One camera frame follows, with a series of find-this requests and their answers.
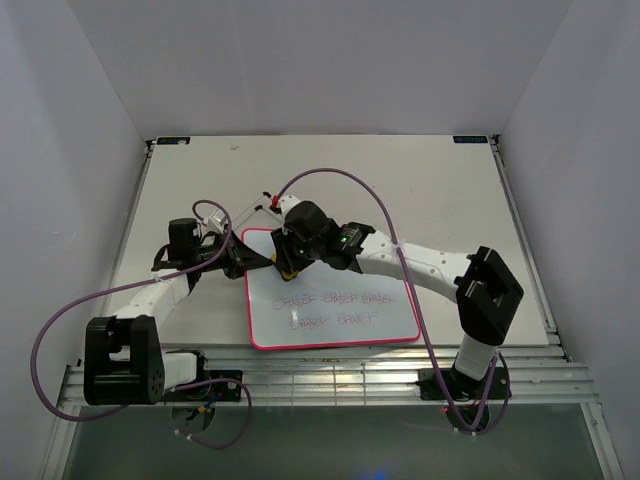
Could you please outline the yellow bone-shaped eraser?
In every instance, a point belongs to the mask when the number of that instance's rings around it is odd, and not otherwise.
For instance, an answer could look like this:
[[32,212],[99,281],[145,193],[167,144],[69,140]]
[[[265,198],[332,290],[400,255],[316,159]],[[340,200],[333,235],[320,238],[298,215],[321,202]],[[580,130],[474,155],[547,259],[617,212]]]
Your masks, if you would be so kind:
[[296,255],[273,253],[271,261],[285,282],[291,281],[299,275],[299,258]]

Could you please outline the pink framed whiteboard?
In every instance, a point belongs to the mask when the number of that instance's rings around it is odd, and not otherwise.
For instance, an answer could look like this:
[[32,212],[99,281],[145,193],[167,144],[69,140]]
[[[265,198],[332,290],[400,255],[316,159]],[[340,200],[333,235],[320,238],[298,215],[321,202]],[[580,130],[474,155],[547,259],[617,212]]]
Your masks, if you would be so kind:
[[249,335],[262,351],[412,342],[420,332],[405,283],[316,262],[285,281],[245,273]]

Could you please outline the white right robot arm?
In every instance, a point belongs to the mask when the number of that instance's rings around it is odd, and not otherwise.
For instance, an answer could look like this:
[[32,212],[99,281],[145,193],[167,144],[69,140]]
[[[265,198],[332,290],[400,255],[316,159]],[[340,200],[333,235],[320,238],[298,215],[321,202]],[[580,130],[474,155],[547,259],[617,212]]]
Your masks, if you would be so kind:
[[316,261],[338,271],[395,280],[410,276],[416,286],[457,305],[464,335],[452,367],[454,390],[474,397],[487,386],[487,370],[524,297],[498,252],[484,246],[464,254],[400,245],[369,225],[339,225],[315,203],[294,196],[277,199],[272,210],[282,218],[271,237],[283,279]]

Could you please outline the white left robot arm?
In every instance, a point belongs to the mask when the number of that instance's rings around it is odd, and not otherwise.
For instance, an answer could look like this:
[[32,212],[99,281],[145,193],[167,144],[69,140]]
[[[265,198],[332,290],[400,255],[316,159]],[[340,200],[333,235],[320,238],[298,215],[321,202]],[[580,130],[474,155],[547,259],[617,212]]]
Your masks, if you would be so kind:
[[194,218],[172,220],[168,244],[155,256],[152,283],[125,306],[87,325],[83,393],[90,405],[154,405],[179,388],[190,399],[205,397],[212,376],[195,351],[162,351],[159,329],[204,272],[220,270],[235,280],[272,261],[226,228],[203,243]]

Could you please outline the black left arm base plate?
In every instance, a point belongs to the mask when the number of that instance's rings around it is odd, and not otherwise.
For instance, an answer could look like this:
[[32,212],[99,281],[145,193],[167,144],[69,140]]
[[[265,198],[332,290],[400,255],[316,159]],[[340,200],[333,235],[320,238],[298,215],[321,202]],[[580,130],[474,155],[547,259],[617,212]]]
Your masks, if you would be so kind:
[[[243,381],[242,370],[204,370],[196,379],[196,383],[209,380],[230,378]],[[190,388],[182,391],[167,391],[161,398],[162,402],[182,402],[206,404],[211,400],[216,402],[239,402],[242,399],[243,390],[234,382],[224,381],[204,386]]]

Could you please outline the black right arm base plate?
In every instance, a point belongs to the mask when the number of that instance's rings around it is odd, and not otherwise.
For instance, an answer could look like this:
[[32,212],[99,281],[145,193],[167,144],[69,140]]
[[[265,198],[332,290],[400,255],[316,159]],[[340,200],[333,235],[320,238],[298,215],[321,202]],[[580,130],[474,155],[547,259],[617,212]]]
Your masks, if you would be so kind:
[[[489,373],[482,380],[474,380],[453,368],[441,370],[444,383],[454,401],[480,400],[482,398]],[[488,400],[503,400],[511,397],[510,387],[506,379],[506,369],[496,367],[488,390]],[[420,369],[415,384],[419,387],[422,400],[444,400],[444,390],[436,378],[433,369]]]

